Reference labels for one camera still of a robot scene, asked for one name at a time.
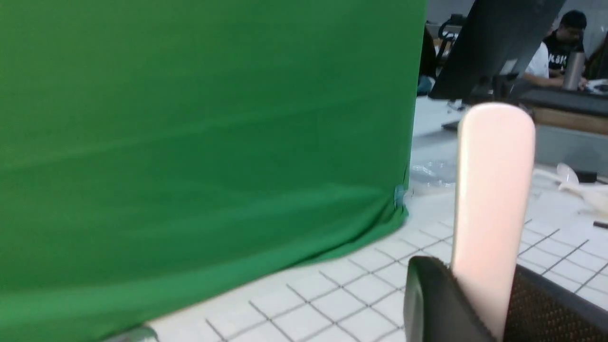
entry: white wall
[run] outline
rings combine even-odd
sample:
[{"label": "white wall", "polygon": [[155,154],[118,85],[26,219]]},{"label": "white wall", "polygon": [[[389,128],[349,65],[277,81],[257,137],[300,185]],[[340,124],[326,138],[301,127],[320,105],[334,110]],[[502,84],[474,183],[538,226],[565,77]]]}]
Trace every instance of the white wall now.
[{"label": "white wall", "polygon": [[[441,24],[451,14],[466,15],[474,0],[427,0],[427,20]],[[606,37],[608,32],[608,0],[567,0],[559,18],[569,10],[580,10],[587,15],[587,31],[585,32],[585,50],[591,54]]]}]

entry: clear plastic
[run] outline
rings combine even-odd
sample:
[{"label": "clear plastic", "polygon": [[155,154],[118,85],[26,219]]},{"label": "clear plastic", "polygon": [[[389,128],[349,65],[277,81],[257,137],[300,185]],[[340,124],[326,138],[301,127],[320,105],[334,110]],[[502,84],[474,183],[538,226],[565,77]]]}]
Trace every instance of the clear plastic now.
[{"label": "clear plastic", "polygon": [[456,163],[439,160],[411,164],[410,188],[414,196],[453,191],[456,188]]}]

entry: monitor stand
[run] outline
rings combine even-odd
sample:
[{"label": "monitor stand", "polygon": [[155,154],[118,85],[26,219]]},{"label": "monitor stand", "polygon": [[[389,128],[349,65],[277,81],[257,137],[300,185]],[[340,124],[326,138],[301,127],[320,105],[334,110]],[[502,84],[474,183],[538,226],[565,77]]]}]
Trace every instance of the monitor stand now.
[{"label": "monitor stand", "polygon": [[[511,93],[513,85],[511,82],[517,78],[517,74],[495,75],[491,82],[481,82],[476,90],[473,90],[474,96],[468,99],[463,99],[462,103],[467,105],[476,105],[483,102],[506,102]],[[449,122],[441,125],[446,131],[457,132],[460,120]]]}]

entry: green screen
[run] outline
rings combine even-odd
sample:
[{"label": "green screen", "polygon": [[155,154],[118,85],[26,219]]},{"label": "green screen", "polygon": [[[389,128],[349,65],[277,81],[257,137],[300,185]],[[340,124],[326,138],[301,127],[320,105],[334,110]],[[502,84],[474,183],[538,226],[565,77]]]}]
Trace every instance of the green screen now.
[{"label": "green screen", "polygon": [[398,228],[423,0],[0,4],[0,340],[94,341]]}]

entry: white shirt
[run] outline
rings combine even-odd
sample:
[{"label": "white shirt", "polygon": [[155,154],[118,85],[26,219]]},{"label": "white shirt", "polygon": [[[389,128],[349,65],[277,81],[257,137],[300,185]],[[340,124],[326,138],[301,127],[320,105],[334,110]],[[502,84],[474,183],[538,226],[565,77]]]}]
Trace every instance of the white shirt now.
[{"label": "white shirt", "polygon": [[541,43],[534,57],[526,68],[526,74],[531,74],[536,77],[549,78],[549,50],[545,43]]}]

